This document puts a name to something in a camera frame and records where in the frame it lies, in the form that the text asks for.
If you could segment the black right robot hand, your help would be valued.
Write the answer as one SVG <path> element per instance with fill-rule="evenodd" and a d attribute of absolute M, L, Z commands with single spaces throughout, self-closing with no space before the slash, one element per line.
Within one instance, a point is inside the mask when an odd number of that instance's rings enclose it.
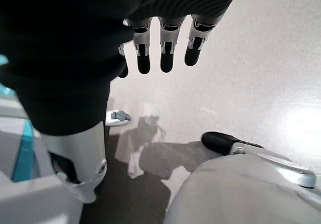
<path fill-rule="evenodd" d="M 83 203 L 101 194 L 110 82 L 125 69 L 121 47 L 147 53 L 152 17 L 168 27 L 187 15 L 217 24 L 232 0 L 1 0 L 1 83 L 45 136 L 56 174 Z"/>

